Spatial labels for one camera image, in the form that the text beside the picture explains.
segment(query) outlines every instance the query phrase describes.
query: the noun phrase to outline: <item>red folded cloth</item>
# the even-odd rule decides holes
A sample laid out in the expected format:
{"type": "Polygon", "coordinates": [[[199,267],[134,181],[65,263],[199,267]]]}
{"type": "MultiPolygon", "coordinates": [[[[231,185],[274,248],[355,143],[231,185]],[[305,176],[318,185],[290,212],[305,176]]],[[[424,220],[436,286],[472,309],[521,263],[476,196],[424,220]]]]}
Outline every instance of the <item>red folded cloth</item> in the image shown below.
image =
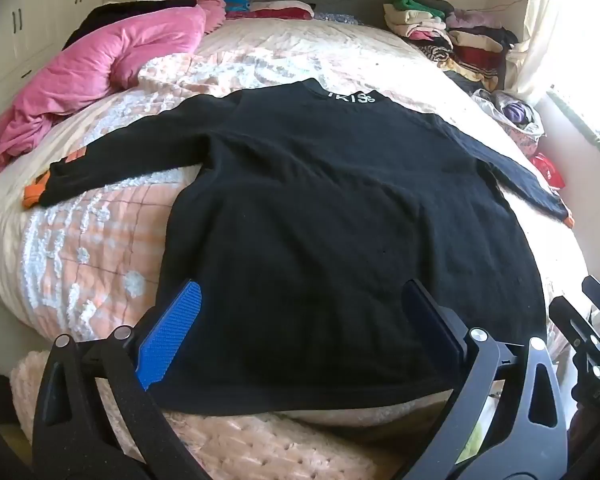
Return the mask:
{"type": "Polygon", "coordinates": [[[454,45],[454,52],[465,63],[480,67],[484,70],[493,70],[500,66],[503,52],[489,52],[472,46],[454,45]]]}
{"type": "Polygon", "coordinates": [[[261,10],[230,10],[226,14],[228,20],[240,18],[278,18],[280,20],[310,20],[311,14],[299,7],[287,7],[286,9],[261,9],[261,10]]]}

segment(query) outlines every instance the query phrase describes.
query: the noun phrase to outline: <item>blue gripper pad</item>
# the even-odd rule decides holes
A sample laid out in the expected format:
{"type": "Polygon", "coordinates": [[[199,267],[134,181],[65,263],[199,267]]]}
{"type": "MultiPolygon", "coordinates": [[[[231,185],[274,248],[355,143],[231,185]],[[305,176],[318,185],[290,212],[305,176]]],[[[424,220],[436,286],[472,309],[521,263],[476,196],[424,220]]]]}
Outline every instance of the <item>blue gripper pad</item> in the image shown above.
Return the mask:
{"type": "Polygon", "coordinates": [[[202,291],[189,282],[176,296],[138,351],[136,375],[146,390],[162,380],[202,305],[202,291]]]}

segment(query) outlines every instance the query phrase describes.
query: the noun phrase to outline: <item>black shirt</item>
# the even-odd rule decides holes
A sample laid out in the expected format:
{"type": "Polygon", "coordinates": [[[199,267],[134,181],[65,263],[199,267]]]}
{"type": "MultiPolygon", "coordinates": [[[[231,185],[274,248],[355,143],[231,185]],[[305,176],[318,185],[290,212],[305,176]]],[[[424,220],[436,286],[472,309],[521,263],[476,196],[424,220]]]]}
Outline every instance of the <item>black shirt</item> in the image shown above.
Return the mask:
{"type": "Polygon", "coordinates": [[[496,181],[563,219],[560,199],[437,115],[375,91],[341,96],[308,80],[186,99],[52,164],[40,203],[197,163],[171,210],[147,319],[188,279],[202,309],[149,387],[160,406],[364,408],[443,390],[400,305],[410,278],[497,340],[546,338],[538,269],[496,181]]]}

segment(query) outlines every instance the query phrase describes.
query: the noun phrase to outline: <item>green folded cloth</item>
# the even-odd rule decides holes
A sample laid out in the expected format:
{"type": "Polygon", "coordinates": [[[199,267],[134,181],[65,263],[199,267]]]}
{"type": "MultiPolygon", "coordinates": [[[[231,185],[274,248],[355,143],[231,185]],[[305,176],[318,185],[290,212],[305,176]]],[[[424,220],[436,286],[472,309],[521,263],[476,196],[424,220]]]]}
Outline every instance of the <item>green folded cloth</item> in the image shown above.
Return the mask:
{"type": "Polygon", "coordinates": [[[439,17],[441,20],[445,19],[445,13],[441,10],[432,9],[431,7],[421,5],[413,0],[395,0],[394,7],[397,10],[424,10],[425,12],[430,12],[434,16],[439,17]]]}

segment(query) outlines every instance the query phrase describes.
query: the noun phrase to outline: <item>shirt sleeve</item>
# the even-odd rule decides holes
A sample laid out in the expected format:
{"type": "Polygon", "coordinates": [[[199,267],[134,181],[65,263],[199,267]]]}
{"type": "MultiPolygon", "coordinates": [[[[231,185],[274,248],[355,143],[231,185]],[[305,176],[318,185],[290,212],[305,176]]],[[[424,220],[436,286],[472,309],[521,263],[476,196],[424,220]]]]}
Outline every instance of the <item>shirt sleeve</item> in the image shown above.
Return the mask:
{"type": "Polygon", "coordinates": [[[126,178],[203,162],[213,130],[235,110],[241,94],[197,95],[95,140],[52,163],[25,188],[23,206],[50,206],[126,178]]]}

